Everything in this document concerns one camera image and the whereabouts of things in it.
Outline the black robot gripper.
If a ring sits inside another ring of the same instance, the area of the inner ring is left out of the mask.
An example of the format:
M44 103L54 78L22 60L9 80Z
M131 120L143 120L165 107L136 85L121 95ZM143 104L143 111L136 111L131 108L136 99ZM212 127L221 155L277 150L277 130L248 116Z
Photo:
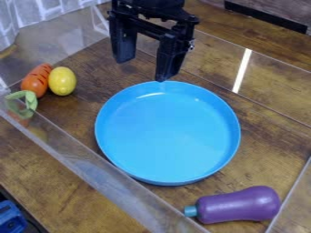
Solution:
M195 48L193 32L199 19L183 10L184 0L112 0L108 12L115 61L121 64L135 58L137 33L159 40L155 80L164 82L179 74L185 54ZM167 29L149 22L175 21Z

